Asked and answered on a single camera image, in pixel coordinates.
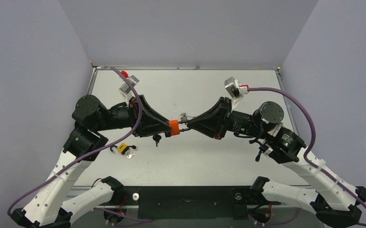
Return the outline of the orange black padlock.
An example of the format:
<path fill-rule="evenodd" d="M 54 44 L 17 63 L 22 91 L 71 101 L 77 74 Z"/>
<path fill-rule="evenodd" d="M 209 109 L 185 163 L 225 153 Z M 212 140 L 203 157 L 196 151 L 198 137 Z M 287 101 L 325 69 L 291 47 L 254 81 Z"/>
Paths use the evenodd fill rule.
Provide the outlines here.
<path fill-rule="evenodd" d="M 185 121 L 170 120 L 168 122 L 168 125 L 170 126 L 171 129 L 165 135 L 167 137 L 171 137 L 171 136 L 179 135 L 181 132 L 186 132 L 186 131 L 190 130 L 190 128 L 183 128 L 183 129 L 179 128 L 179 125 L 184 124 L 184 123 L 185 123 Z"/>

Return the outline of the brass padlock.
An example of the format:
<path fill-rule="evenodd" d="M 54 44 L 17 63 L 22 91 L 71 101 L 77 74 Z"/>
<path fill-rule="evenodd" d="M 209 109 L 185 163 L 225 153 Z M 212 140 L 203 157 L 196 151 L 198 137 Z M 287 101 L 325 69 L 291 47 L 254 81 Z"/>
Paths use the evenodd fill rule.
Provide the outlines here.
<path fill-rule="evenodd" d="M 181 123 L 186 123 L 189 120 L 193 119 L 193 116 L 190 116 L 187 113 L 181 113 L 180 117 L 181 117 L 181 120 L 180 120 Z"/>

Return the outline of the yellow padlock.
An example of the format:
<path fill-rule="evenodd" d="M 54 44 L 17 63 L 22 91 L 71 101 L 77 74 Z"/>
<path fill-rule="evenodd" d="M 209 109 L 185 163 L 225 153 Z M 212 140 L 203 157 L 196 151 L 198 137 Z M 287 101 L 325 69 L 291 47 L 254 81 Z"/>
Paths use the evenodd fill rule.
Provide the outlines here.
<path fill-rule="evenodd" d="M 110 151 L 112 153 L 119 152 L 121 155 L 128 155 L 132 150 L 137 149 L 135 145 L 127 145 L 125 143 L 121 143 L 120 145 L 112 145 L 110 147 Z"/>

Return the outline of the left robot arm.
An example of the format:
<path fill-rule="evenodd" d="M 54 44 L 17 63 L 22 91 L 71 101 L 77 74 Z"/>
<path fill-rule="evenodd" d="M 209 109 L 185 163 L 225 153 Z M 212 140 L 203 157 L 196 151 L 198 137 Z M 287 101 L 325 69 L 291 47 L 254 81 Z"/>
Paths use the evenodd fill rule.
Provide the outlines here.
<path fill-rule="evenodd" d="M 10 206 L 8 210 L 11 219 L 19 226 L 68 228 L 96 206 L 122 201 L 123 185 L 110 176 L 93 189 L 67 199 L 83 171 L 100 151 L 110 147 L 101 131 L 129 128 L 129 135 L 151 136 L 156 142 L 162 133 L 167 137 L 180 133 L 178 121 L 170 121 L 158 114 L 142 95 L 111 108 L 106 108 L 96 96 L 86 95 L 78 100 L 72 117 L 75 128 L 48 179 L 33 190 L 34 198 L 25 207 L 15 209 Z"/>

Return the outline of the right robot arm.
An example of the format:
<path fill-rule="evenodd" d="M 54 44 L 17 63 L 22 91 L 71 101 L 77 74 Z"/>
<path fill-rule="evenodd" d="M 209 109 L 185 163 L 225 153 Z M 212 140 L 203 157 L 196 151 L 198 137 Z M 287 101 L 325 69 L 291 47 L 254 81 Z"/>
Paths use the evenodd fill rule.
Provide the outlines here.
<path fill-rule="evenodd" d="M 220 140 L 227 132 L 259 145 L 256 161 L 267 156 L 295 172 L 309 184 L 300 188 L 257 177 L 250 188 L 256 203 L 280 202 L 314 214 L 333 228 L 359 223 L 358 208 L 366 201 L 366 188 L 347 184 L 330 171 L 324 160 L 306 153 L 307 145 L 292 130 L 282 125 L 284 112 L 275 102 L 264 102 L 252 114 L 235 111 L 229 98 L 221 97 L 207 112 L 187 122 L 187 127 Z"/>

